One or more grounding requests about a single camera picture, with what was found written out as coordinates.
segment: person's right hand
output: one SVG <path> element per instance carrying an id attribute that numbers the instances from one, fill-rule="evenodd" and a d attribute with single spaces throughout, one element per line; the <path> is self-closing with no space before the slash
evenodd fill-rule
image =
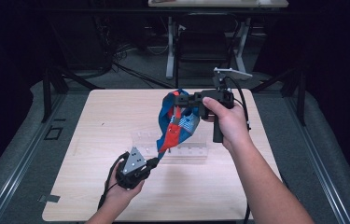
<path id="1" fill-rule="evenodd" d="M 252 144 L 246 126 L 245 112 L 240 105 L 235 103 L 232 109 L 227 109 L 210 97 L 204 97 L 203 104 L 218 116 L 220 130 L 224 135 L 223 146 L 229 152 L 233 152 L 235 146 L 241 147 L 245 144 Z"/>

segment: white table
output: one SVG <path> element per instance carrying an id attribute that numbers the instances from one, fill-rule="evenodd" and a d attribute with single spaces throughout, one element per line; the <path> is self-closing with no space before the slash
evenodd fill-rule
<path id="1" fill-rule="evenodd" d="M 67 149 L 51 195 L 46 221 L 85 221 L 97 209 L 104 182 L 115 159 L 131 150 L 133 132 L 159 131 L 161 101 L 170 90 L 92 91 Z M 194 93 L 200 90 L 187 90 Z M 250 91 L 244 90 L 251 137 L 279 176 L 276 162 Z M 201 121 L 196 133 L 207 133 L 208 155 L 179 162 L 163 157 L 142 192 L 119 221 L 236 220 L 245 217 L 246 198 L 228 151 L 213 143 L 213 123 Z"/>
<path id="2" fill-rule="evenodd" d="M 150 7 L 193 7 L 193 8 L 204 8 L 204 7 L 238 7 L 238 8 L 280 8 L 287 7 L 287 0 L 174 0 L 169 2 L 153 3 L 152 0 L 148 0 Z M 245 41 L 250 25 L 250 19 L 242 22 L 242 27 L 239 32 L 241 41 L 239 43 L 238 50 L 235 51 L 235 59 L 238 70 L 245 73 L 245 65 L 242 60 L 242 53 L 245 48 Z M 172 18 L 169 17 L 168 22 L 168 63 L 166 66 L 166 78 L 173 78 L 175 56 L 173 48 L 173 37 L 174 37 L 174 26 Z"/>

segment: cloth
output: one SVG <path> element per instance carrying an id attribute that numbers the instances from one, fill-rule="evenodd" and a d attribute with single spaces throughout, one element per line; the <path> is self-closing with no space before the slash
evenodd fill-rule
<path id="1" fill-rule="evenodd" d="M 168 148 L 175 147 L 191 137 L 200 121 L 198 107 L 180 108 L 174 104 L 178 95 L 189 94 L 179 89 L 169 92 L 162 100 L 162 109 L 158 117 L 162 131 L 162 137 L 157 140 L 158 159 L 163 157 Z"/>

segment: dark background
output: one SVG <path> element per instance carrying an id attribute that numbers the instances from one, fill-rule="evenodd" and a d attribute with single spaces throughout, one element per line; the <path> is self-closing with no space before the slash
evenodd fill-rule
<path id="1" fill-rule="evenodd" d="M 112 6 L 118 3 L 105 2 Z M 131 2 L 138 7 L 146 5 L 146 1 Z M 324 11 L 327 16 L 318 22 L 267 19 L 270 29 L 255 71 L 278 76 L 297 66 L 307 52 L 303 67 L 306 89 L 318 101 L 350 165 L 350 3 L 325 1 L 322 6 L 317 0 L 288 2 L 288 11 Z M 47 68 L 53 65 L 92 70 L 110 67 L 107 53 L 111 51 L 102 44 L 94 29 L 96 21 L 91 17 L 45 18 L 25 15 L 16 9 L 42 6 L 96 7 L 87 0 L 0 0 L 0 156 L 32 104 L 30 87 L 42 79 Z M 126 21 L 124 34 L 126 30 L 140 30 L 145 22 L 134 21 L 134 17 Z M 141 35 L 130 41 L 142 49 L 143 38 Z"/>

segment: gray carpet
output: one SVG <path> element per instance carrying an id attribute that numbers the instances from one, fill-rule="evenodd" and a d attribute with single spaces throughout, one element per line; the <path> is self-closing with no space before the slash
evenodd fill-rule
<path id="1" fill-rule="evenodd" d="M 260 39 L 249 38 L 244 56 L 246 71 L 252 70 L 260 44 Z M 153 54 L 149 51 L 131 50 L 127 52 L 127 57 L 120 63 L 161 81 L 174 84 L 173 80 L 165 78 L 165 53 Z M 192 68 L 188 70 L 185 67 L 180 72 L 182 72 L 182 76 L 187 77 L 189 74 L 194 74 L 194 71 Z M 213 73 L 210 73 L 209 70 L 206 71 L 207 77 L 212 75 Z M 254 75 L 254 78 L 241 82 L 241 86 L 250 89 L 257 86 L 261 80 L 269 78 L 264 74 Z M 108 74 L 90 78 L 88 81 L 107 89 L 160 88 L 155 84 L 146 84 L 139 78 L 122 71 L 116 72 L 116 67 Z M 204 86 L 206 83 L 207 87 L 209 82 L 209 78 L 205 80 L 183 79 L 182 85 L 191 88 Z M 68 94 L 62 97 L 54 93 L 56 102 L 61 103 L 56 107 L 57 110 L 55 110 L 50 122 L 45 124 L 46 126 L 40 123 L 43 118 L 42 85 L 38 83 L 32 88 L 35 101 L 30 113 L 0 159 L 0 192 L 5 187 L 9 176 L 17 168 L 27 148 L 34 142 L 35 134 L 41 130 L 44 132 L 41 134 L 41 139 L 36 141 L 35 154 L 32 156 L 33 159 L 27 167 L 27 171 L 20 176 L 20 184 L 15 186 L 16 190 L 11 195 L 12 197 L 3 205 L 0 223 L 45 223 L 41 218 L 44 203 L 38 200 L 41 195 L 50 193 L 88 96 L 88 91 L 75 81 L 67 80 L 67 83 L 70 87 Z M 280 87 L 281 84 L 277 83 L 265 92 L 254 94 L 279 171 L 289 189 L 299 198 L 316 223 L 338 223 L 328 197 L 311 164 L 308 146 L 300 132 L 299 123 L 292 116 L 294 111 L 290 105 L 293 104 L 293 99 L 282 98 L 278 93 Z M 350 216 L 349 167 L 335 141 L 335 136 L 319 111 L 318 104 L 309 94 L 306 98 L 305 120 L 306 129 L 311 135 Z"/>

